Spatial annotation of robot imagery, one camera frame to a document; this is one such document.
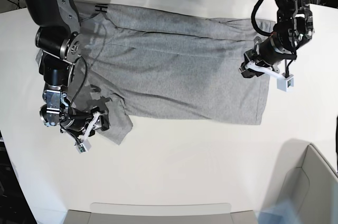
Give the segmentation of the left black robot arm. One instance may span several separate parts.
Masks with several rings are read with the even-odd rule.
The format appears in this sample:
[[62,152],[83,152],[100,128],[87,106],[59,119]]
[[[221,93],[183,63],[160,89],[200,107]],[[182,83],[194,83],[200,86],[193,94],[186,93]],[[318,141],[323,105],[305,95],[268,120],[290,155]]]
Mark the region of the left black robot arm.
[[289,67],[297,59],[297,50],[306,45],[313,36],[311,0],[275,0],[278,7],[277,22],[271,32],[258,26],[256,14],[264,0],[258,0],[251,13],[254,30],[266,37],[254,40],[254,48],[245,52],[239,71],[244,78],[260,77],[263,74],[278,77],[278,65],[285,63],[284,77],[290,76]]

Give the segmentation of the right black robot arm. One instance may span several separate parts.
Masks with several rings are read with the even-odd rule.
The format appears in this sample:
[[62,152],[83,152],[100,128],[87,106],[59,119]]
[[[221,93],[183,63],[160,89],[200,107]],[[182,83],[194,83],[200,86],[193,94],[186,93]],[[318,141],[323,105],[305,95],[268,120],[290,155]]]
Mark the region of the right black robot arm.
[[60,131],[85,143],[97,129],[107,130],[105,111],[94,108],[89,112],[73,108],[74,98],[68,97],[68,87],[80,54],[80,22],[73,0],[25,0],[32,20],[39,26],[35,45],[42,51],[39,73],[45,86],[40,116],[46,126],[60,126]]

